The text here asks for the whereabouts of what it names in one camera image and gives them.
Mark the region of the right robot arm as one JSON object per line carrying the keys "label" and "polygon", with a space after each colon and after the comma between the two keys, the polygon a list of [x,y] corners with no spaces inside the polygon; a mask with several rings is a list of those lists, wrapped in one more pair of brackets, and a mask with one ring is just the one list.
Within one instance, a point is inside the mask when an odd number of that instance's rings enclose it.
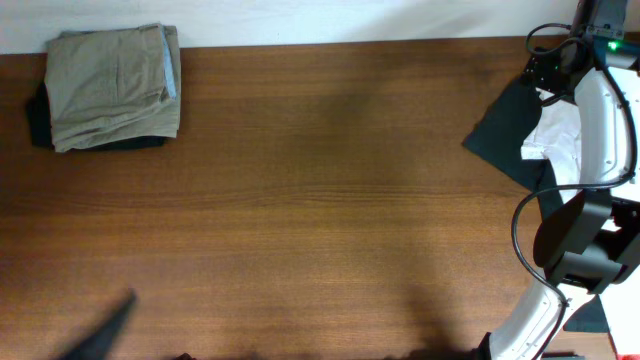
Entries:
{"label": "right robot arm", "polygon": [[[511,241],[533,282],[507,320],[487,333],[475,359],[540,359],[571,316],[639,266],[639,47],[624,39],[625,1],[581,1],[566,39],[527,48],[518,83],[534,114],[577,107],[581,164],[575,184],[538,186],[517,205]],[[532,262],[522,254],[518,220],[545,194],[573,197],[539,226]]]}

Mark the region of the khaki grey trousers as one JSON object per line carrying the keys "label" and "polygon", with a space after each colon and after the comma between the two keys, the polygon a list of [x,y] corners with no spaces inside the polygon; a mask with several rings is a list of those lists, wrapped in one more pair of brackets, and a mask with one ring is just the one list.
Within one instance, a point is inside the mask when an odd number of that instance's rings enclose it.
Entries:
{"label": "khaki grey trousers", "polygon": [[63,32],[47,44],[44,84],[59,153],[175,138],[182,93],[177,28]]}

